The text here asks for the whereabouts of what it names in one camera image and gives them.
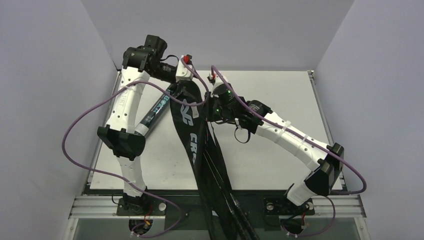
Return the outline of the black shuttlecock tube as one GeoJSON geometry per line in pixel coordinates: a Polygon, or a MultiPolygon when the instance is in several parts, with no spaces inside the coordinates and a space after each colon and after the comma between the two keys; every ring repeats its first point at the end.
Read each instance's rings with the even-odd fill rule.
{"type": "Polygon", "coordinates": [[[163,93],[136,125],[134,131],[136,135],[147,137],[156,124],[161,120],[162,115],[166,112],[167,107],[170,104],[171,99],[169,95],[173,94],[174,86],[170,85],[166,91],[168,94],[163,93]]]}

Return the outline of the black racket bag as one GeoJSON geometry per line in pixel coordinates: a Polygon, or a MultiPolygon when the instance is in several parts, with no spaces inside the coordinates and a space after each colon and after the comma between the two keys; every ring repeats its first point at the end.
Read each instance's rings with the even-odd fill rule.
{"type": "Polygon", "coordinates": [[[194,82],[188,90],[187,96],[171,101],[170,110],[175,130],[194,174],[209,237],[212,240],[241,239],[230,224],[224,198],[206,162],[206,150],[222,151],[215,133],[204,119],[204,105],[200,105],[203,100],[201,90],[194,82]]]}

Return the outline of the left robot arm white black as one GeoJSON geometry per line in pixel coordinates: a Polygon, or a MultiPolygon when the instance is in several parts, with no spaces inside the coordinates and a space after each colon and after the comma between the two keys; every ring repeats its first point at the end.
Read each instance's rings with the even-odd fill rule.
{"type": "Polygon", "coordinates": [[[145,83],[150,78],[167,83],[194,78],[191,57],[178,61],[172,66],[162,61],[167,43],[156,35],[147,35],[144,45],[129,47],[123,54],[120,75],[120,94],[115,97],[111,115],[97,135],[112,150],[125,178],[122,194],[123,205],[136,215],[145,214],[150,200],[144,196],[147,186],[141,170],[141,154],[146,138],[136,133],[136,115],[145,83]]]}

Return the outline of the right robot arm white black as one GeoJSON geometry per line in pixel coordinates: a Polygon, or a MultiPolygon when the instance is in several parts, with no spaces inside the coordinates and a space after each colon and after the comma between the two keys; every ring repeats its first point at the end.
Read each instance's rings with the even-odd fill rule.
{"type": "Polygon", "coordinates": [[[205,96],[208,97],[208,121],[233,124],[249,134],[270,140],[309,169],[304,179],[293,183],[284,194],[282,206],[286,213],[296,214],[313,196],[330,195],[344,166],[339,160],[344,154],[341,145],[329,145],[308,136],[264,103],[235,97],[223,83],[207,91],[205,96]]]}

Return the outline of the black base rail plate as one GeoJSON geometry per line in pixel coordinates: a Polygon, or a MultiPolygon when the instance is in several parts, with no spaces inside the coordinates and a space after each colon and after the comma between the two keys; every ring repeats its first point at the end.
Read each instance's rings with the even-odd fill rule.
{"type": "MultiPolygon", "coordinates": [[[[152,218],[165,217],[165,227],[170,227],[178,219],[178,210],[174,207],[162,209],[164,199],[176,203],[185,213],[185,217],[174,227],[175,230],[206,230],[201,198],[196,190],[154,190],[153,194],[161,199],[149,198],[150,206],[146,211],[133,210],[122,198],[113,196],[112,202],[117,205],[116,215],[129,217],[129,227],[144,222],[144,215],[152,218]]],[[[276,231],[284,223],[292,232],[299,232],[304,224],[305,216],[313,216],[313,201],[309,199],[301,206],[296,206],[285,199],[277,190],[237,190],[235,199],[254,229],[276,231]]]]}

